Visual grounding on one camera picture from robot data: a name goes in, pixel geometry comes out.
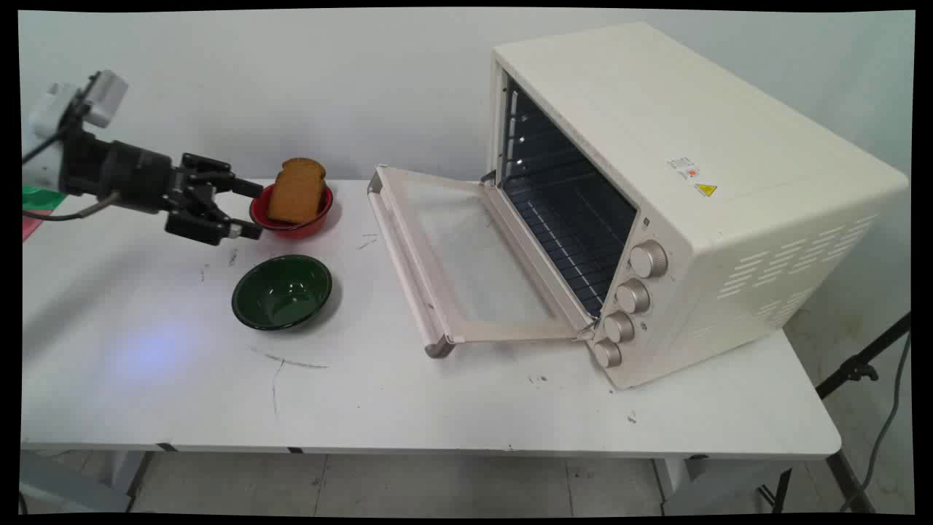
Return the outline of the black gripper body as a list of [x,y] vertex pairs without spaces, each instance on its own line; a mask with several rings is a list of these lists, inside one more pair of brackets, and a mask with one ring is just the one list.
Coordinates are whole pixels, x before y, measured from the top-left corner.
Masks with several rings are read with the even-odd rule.
[[169,156],[92,133],[64,141],[61,183],[67,193],[93,194],[110,206],[146,214],[167,214],[165,230],[211,246],[235,228],[214,196],[233,180],[230,164],[184,153],[179,166]]

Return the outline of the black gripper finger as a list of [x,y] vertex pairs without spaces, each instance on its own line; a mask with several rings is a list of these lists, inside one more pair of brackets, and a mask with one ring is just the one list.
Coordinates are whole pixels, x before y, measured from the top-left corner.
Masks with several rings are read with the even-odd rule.
[[195,216],[200,220],[199,232],[195,239],[199,242],[220,242],[222,239],[244,237],[259,240],[263,228],[254,222],[231,218],[217,205],[197,205]]
[[259,198],[264,187],[261,184],[240,179],[231,172],[196,172],[191,175],[191,184],[209,186],[215,193],[232,192],[248,198]]

